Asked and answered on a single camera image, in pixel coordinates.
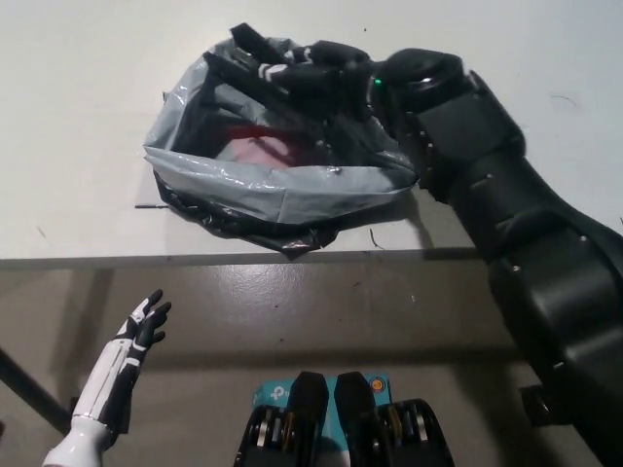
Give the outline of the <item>black and white right hand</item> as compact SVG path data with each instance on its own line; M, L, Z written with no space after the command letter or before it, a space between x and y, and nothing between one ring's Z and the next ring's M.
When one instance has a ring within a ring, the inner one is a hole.
M317 99L324 111L359 122L371 118L368 92L377 63L367 53L324 40L281 52L246 22L233 27L231 34L238 49L251 58L255 76L289 99Z

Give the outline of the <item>white and black left hand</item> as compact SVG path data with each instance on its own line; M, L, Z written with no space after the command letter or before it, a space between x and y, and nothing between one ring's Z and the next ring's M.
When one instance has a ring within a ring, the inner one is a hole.
M101 351L73 410L114 432L124 422L133 388L151 347L165 338L161 327L171 303L161 289L144 299Z

